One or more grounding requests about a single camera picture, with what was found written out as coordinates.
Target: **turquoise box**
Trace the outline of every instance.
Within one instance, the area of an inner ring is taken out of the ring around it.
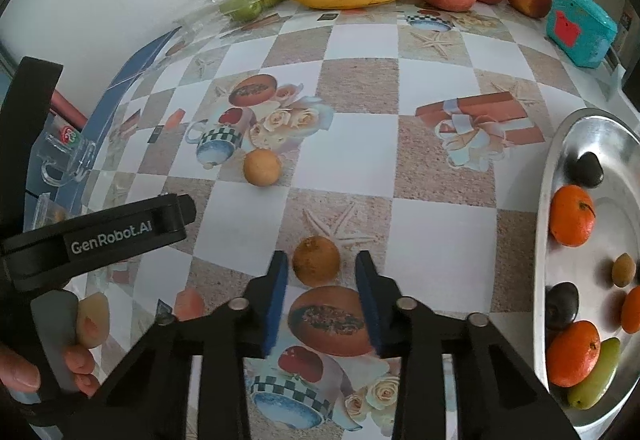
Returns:
[[[546,33],[577,66],[597,68],[613,43],[617,24],[593,0],[553,0]]]

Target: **metal screw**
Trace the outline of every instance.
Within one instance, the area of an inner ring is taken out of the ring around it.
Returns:
[[[476,312],[475,314],[471,314],[467,319],[473,326],[477,326],[480,328],[489,324],[489,318],[486,315],[478,312]]]
[[[229,301],[228,304],[232,310],[244,310],[249,306],[249,300],[244,297],[236,297]]]
[[[396,305],[401,310],[413,310],[418,306],[418,302],[413,297],[404,296],[396,301]]]
[[[174,322],[175,315],[173,314],[160,314],[156,317],[156,323],[158,323],[160,326],[167,326]]]

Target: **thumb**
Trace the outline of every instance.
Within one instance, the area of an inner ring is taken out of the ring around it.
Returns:
[[[0,380],[12,390],[33,393],[40,387],[40,372],[33,364],[0,344]]]

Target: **dark fruit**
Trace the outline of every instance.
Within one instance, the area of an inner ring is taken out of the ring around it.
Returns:
[[[604,171],[596,154],[588,151],[570,166],[569,176],[578,185],[593,189],[602,183]]]
[[[558,283],[545,298],[545,325],[550,330],[564,330],[574,322],[580,308],[577,287],[568,281]]]

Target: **plastic bag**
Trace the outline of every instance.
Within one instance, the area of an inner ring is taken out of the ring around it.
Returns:
[[[180,9],[175,21],[180,28],[172,41],[175,43],[164,56],[150,66],[146,73],[188,57],[195,40],[220,33],[250,30],[273,22],[277,14],[273,7],[284,0],[191,0]]]

